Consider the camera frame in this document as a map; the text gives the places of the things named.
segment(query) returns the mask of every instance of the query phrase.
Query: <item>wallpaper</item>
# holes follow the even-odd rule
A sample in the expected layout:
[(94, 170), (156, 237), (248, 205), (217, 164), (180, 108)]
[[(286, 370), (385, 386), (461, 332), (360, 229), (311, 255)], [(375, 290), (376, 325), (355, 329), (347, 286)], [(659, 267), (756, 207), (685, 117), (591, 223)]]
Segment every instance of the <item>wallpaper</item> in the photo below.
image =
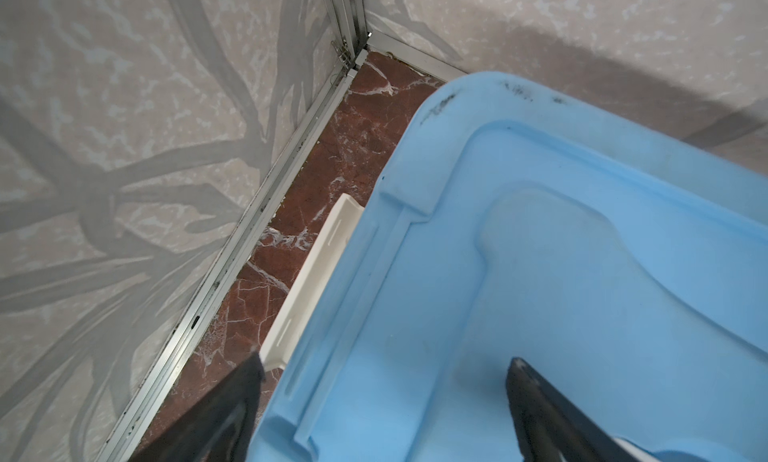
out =
[(768, 173), (768, 0), (363, 0), (369, 28)]
[(0, 454), (92, 460), (335, 56), (322, 0), (0, 0)]

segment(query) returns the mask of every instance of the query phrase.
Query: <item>red marble floor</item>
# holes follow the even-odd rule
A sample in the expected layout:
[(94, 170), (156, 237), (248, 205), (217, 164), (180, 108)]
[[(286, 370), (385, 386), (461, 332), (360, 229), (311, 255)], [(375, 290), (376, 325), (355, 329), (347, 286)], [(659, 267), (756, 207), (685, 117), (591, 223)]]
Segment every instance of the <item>red marble floor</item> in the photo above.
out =
[[(383, 54), (368, 55), (139, 449), (259, 350), (333, 204), (343, 193), (366, 204), (411, 117), (441, 84)], [(281, 373), (267, 374), (258, 418)]]

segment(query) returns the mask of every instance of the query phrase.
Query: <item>blue plastic lid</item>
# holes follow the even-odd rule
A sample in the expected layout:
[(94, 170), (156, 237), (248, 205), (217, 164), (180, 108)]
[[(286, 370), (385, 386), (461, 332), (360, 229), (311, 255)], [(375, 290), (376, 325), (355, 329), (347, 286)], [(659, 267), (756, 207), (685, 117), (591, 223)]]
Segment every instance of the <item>blue plastic lid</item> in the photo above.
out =
[(414, 115), (251, 443), (521, 460), (523, 357), (662, 460), (768, 458), (768, 179), (501, 73)]

